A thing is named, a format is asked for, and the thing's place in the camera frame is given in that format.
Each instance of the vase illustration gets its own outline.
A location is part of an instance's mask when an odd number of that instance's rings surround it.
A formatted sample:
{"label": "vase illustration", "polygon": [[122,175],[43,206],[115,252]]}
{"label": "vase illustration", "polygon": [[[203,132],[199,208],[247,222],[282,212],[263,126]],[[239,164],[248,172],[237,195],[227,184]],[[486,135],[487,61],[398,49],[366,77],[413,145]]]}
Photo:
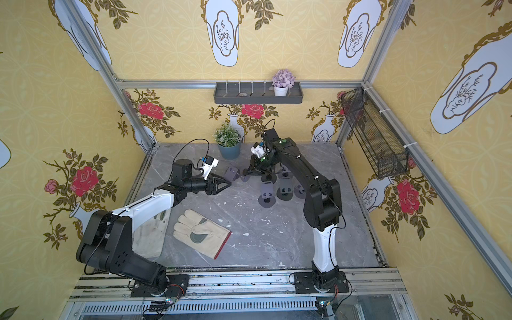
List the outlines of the vase illustration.
{"label": "vase illustration", "polygon": [[446,134],[461,125],[497,93],[505,93],[512,84],[512,22],[498,32],[483,37],[470,55],[465,56],[462,69],[446,87],[430,113],[434,129]]}
{"label": "vase illustration", "polygon": [[99,209],[95,209],[91,212],[87,212],[80,206],[80,202],[77,202],[76,207],[73,212],[69,214],[70,218],[77,218],[82,223],[82,233],[84,233],[87,229],[87,224],[89,223],[89,219]]}
{"label": "vase illustration", "polygon": [[373,178],[366,187],[361,191],[361,199],[368,212],[372,212],[375,208],[384,202],[384,193],[389,185],[393,184],[390,177],[382,180]]}
{"label": "vase illustration", "polygon": [[[86,59],[86,61],[94,70],[99,70],[98,61],[96,61],[96,59],[85,50],[84,39],[82,39],[81,36],[78,35],[77,32],[75,32],[75,30],[77,30],[78,27],[71,22],[72,20],[68,16],[68,13],[64,8],[63,2],[64,0],[50,0],[50,10],[52,10],[53,15],[59,20],[60,25],[67,32],[69,38],[71,38],[80,54]],[[103,37],[101,36],[98,26],[96,25],[96,21],[92,16],[91,9],[87,7],[85,4],[83,4],[80,0],[74,0],[74,2],[78,6],[81,15],[86,21],[87,28],[90,29],[94,34],[94,40],[99,45],[103,56],[109,64],[112,64],[109,52],[106,48],[105,42],[103,41]]]}
{"label": "vase illustration", "polygon": [[332,120],[336,115],[325,115],[325,119],[320,122],[320,125],[317,126],[313,131],[313,138],[311,138],[311,142],[329,142],[331,141],[336,128],[332,124]]}
{"label": "vase illustration", "polygon": [[214,58],[220,65],[232,67],[238,60],[240,8],[232,0],[207,0],[205,3],[203,20]]}
{"label": "vase illustration", "polygon": [[342,67],[355,66],[375,31],[383,20],[387,3],[379,0],[352,0],[344,17],[345,27],[339,45],[338,64]]}
{"label": "vase illustration", "polygon": [[242,143],[245,142],[245,129],[241,125],[238,124],[238,115],[228,114],[229,124],[238,132],[240,137],[242,137]]}
{"label": "vase illustration", "polygon": [[[153,133],[153,131],[151,131],[151,129],[148,128],[147,126],[144,126],[144,130],[151,138],[151,141],[153,142],[153,144],[157,143],[157,138],[155,137],[155,134]],[[142,143],[142,137],[140,136],[138,131],[135,131],[135,140],[137,141],[137,144],[141,147],[142,151],[144,151],[144,153],[149,152],[149,150],[146,150],[146,148],[144,148],[144,144]]]}
{"label": "vase illustration", "polygon": [[0,140],[0,168],[7,164],[11,160],[11,151],[9,148]]}

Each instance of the potted plant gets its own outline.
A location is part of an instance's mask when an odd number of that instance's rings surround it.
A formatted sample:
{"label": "potted plant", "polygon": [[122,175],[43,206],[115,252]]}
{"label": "potted plant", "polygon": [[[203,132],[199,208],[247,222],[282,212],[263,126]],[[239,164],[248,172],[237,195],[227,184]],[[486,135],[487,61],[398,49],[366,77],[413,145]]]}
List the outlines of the potted plant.
{"label": "potted plant", "polygon": [[272,85],[274,86],[275,96],[286,96],[288,88],[291,89],[294,84],[295,77],[290,71],[288,71],[288,69],[279,70],[272,77]]}
{"label": "potted plant", "polygon": [[229,123],[224,123],[215,130],[214,137],[224,159],[232,160],[238,157],[242,138]]}

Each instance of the blue flower pot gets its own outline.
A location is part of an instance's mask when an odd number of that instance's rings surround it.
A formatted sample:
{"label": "blue flower pot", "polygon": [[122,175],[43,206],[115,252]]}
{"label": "blue flower pot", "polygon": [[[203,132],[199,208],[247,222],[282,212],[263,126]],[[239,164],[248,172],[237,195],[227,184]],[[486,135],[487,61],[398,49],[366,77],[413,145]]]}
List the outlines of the blue flower pot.
{"label": "blue flower pot", "polygon": [[236,159],[240,155],[240,146],[241,145],[242,145],[241,142],[239,142],[238,144],[236,144],[234,146],[229,146],[229,147],[221,146],[220,144],[218,144],[221,155],[226,160]]}

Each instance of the white glove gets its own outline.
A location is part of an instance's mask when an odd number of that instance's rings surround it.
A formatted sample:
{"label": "white glove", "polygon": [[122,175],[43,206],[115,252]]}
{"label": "white glove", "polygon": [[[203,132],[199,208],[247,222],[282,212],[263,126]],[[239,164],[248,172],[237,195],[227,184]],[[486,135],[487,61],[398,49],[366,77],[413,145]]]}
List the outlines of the white glove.
{"label": "white glove", "polygon": [[187,209],[174,225],[174,238],[200,253],[216,259],[231,231]]}

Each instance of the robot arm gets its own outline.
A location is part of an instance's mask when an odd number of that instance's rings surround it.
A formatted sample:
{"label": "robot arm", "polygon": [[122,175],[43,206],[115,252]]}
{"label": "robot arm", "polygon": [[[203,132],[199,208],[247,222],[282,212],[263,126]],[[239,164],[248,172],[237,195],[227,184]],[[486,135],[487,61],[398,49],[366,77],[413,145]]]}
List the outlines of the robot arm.
{"label": "robot arm", "polygon": [[133,231],[158,213],[179,204],[189,192],[205,191],[207,195],[216,195],[230,187],[230,181],[210,173],[217,163],[218,160],[206,157],[203,173],[192,177],[192,162],[177,160],[173,163],[170,180],[152,194],[113,211],[94,212],[83,233],[76,259],[96,269],[133,278],[135,286],[143,288],[145,293],[163,294],[167,289],[165,267],[133,252]]}
{"label": "robot arm", "polygon": [[340,186],[328,180],[301,154],[290,138],[281,139],[274,129],[267,129],[263,142],[251,149],[251,163],[244,175],[272,175],[276,164],[285,165],[306,192],[304,217],[313,229],[315,254],[312,261],[315,286],[329,289],[340,277],[334,256],[334,239],[342,214]]}

